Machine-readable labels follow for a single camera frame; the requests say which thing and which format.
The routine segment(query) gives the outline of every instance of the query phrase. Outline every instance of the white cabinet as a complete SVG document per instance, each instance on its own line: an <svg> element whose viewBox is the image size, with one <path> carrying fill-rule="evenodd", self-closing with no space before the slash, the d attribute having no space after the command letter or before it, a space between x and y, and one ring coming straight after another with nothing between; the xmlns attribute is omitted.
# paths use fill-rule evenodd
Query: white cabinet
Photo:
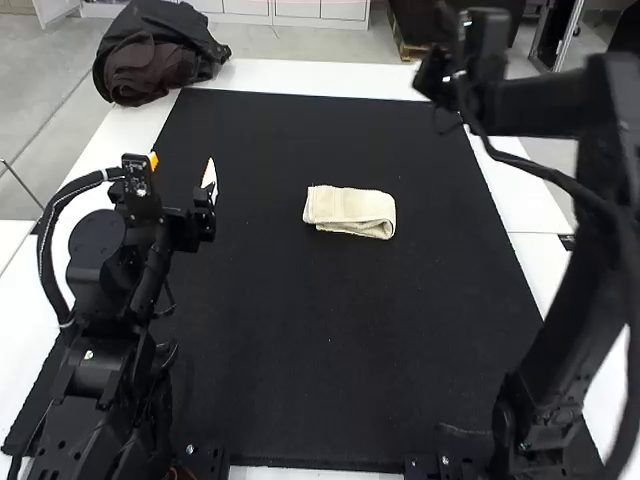
<svg viewBox="0 0 640 480"><path fill-rule="evenodd" d="M45 28L57 19L80 8L80 0L34 0L40 25Z"/></svg>
<svg viewBox="0 0 640 480"><path fill-rule="evenodd" d="M368 8L367 0L322 0L320 16L333 20L364 21Z"/></svg>
<svg viewBox="0 0 640 480"><path fill-rule="evenodd" d="M276 0L280 17L320 18L320 0Z"/></svg>
<svg viewBox="0 0 640 480"><path fill-rule="evenodd" d="M269 15L268 0L223 0L224 13L237 15Z"/></svg>
<svg viewBox="0 0 640 480"><path fill-rule="evenodd" d="M193 8L203 13L222 13L222 0L188 0Z"/></svg>
<svg viewBox="0 0 640 480"><path fill-rule="evenodd" d="M9 3L12 0L0 0ZM32 0L36 9L49 17L67 12L82 3L83 17L114 18L124 3L86 3L82 0ZM179 3L182 0L165 0ZM204 13L209 22L277 25L289 27L366 30L369 27L371 0L184 0Z"/></svg>

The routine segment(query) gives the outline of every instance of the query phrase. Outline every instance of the cabinet drawer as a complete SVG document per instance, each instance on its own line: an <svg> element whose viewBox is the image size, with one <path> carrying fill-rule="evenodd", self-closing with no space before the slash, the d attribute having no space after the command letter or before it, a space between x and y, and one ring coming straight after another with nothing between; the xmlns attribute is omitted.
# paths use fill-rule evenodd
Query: cabinet drawer
<svg viewBox="0 0 640 480"><path fill-rule="evenodd" d="M276 0L276 15L320 18L320 0Z"/></svg>
<svg viewBox="0 0 640 480"><path fill-rule="evenodd" d="M322 18L334 20L364 20L366 0L321 0Z"/></svg>
<svg viewBox="0 0 640 480"><path fill-rule="evenodd" d="M222 0L189 0L188 3L202 13L222 13Z"/></svg>
<svg viewBox="0 0 640 480"><path fill-rule="evenodd" d="M269 15L268 0L223 0L224 13Z"/></svg>

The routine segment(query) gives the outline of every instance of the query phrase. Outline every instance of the black cable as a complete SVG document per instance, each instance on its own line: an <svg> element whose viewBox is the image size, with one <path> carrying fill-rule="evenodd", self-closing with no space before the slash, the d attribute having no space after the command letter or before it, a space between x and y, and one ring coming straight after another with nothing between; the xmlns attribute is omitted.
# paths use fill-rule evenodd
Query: black cable
<svg viewBox="0 0 640 480"><path fill-rule="evenodd" d="M7 480L18 480L18 474L20 473L21 466L22 457L12 457L11 466L9 467L9 473L7 474Z"/></svg>
<svg viewBox="0 0 640 480"><path fill-rule="evenodd" d="M85 175L83 177L72 180L62 187L53 198L47 203L42 218L40 220L41 228L38 232L37 254L38 254L38 272L40 275L40 283L44 289L45 295L49 299L49 303L56 312L58 323L61 328L68 324L70 315L69 306L62 296L60 287L56 280L53 269L53 259L51 256L51 240L55 225L62 213L62 210L78 195L87 190L97 187L102 182L113 181L123 176L122 168L108 168L107 170L97 171Z"/></svg>

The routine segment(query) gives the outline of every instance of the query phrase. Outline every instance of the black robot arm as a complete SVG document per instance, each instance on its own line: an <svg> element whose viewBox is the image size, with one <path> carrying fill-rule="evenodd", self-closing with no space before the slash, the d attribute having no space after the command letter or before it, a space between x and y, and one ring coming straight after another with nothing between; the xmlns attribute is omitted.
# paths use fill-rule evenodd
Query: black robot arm
<svg viewBox="0 0 640 480"><path fill-rule="evenodd" d="M571 478L565 452L584 425L584 399L628 324L627 405L611 455L593 477L617 478L640 427L640 63L596 55L583 69L505 80L508 14L438 8L450 41L427 54L414 87L436 107L459 112L495 160L570 193L579 222L544 327L496 400L490 476ZM489 135L578 139L576 178L500 152Z"/></svg>
<svg viewBox="0 0 640 480"><path fill-rule="evenodd" d="M157 157L125 154L122 167L94 172L49 202L38 236L41 283L66 346L51 395L29 438L14 445L9 479L23 456L30 479L160 480L169 472L175 341L157 345L149 333L174 252L212 242L214 185L195 188L192 209L164 208L152 178ZM53 271L51 240L62 209L104 181L114 210L84 217L69 238L69 310Z"/></svg>

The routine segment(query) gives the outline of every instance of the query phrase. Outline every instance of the wooden pallet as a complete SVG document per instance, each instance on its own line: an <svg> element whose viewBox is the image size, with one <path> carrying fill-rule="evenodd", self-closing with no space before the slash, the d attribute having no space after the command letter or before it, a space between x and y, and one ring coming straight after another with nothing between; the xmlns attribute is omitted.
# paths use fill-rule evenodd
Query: wooden pallet
<svg viewBox="0 0 640 480"><path fill-rule="evenodd" d="M398 53L400 53L400 60L403 62L411 62L413 60L421 60L424 57L425 52L430 48L430 45L411 45L404 41L402 38L402 32L400 26L396 21L396 17L391 10L391 5L387 7L387 17L389 18L389 24L391 25L391 33L393 39L398 47Z"/></svg>

